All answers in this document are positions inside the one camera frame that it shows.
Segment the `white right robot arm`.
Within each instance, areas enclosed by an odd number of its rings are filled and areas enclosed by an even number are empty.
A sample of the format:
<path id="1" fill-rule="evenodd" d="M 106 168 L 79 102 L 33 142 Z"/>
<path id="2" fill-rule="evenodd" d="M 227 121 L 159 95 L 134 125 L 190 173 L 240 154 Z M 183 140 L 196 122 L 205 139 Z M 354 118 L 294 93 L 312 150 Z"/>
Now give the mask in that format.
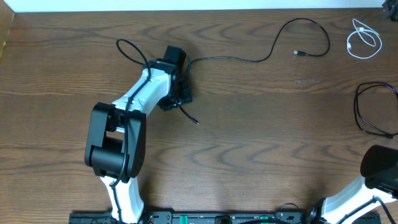
<path id="1" fill-rule="evenodd" d="M 382 4 L 387 18 L 397 22 L 397 1 L 384 1 Z M 369 59 L 381 50 L 382 40 L 374 29 L 366 24 L 353 19 L 355 31 L 346 40 L 348 53 L 358 59 Z M 349 40 L 353 34 L 368 45 L 376 46 L 373 36 L 379 40 L 379 49 L 371 56 L 358 57 L 351 53 Z M 373 43 L 365 41 L 362 34 L 372 37 Z M 397 137 L 397 132 L 388 133 L 366 121 L 359 110 L 359 96 L 366 90 L 376 87 L 384 87 L 392 90 L 397 98 L 397 88 L 385 82 L 365 82 L 358 85 L 354 96 L 354 119 L 357 127 L 364 133 L 380 136 L 387 139 Z M 358 118 L 377 132 L 362 128 Z M 334 196 L 321 199 L 306 215 L 304 223 L 354 223 L 359 222 L 363 215 L 381 206 L 390 223 L 396 223 L 391 216 L 386 203 L 397 201 L 397 149 L 385 146 L 373 145 L 365 153 L 360 166 L 360 175 Z"/>

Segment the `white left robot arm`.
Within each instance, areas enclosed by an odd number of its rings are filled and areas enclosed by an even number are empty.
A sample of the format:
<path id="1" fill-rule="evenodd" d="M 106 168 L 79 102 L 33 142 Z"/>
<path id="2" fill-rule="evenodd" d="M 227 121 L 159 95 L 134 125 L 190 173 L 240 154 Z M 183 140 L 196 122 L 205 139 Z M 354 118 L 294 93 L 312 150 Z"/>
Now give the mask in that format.
<path id="1" fill-rule="evenodd" d="M 146 154 L 147 117 L 162 110 L 182 108 L 192 102 L 186 53 L 168 46 L 162 58 L 145 60 L 140 79 L 119 99 L 97 103 L 91 112 L 85 164 L 108 191 L 111 223 L 138 223 L 144 211 L 137 176 Z"/>

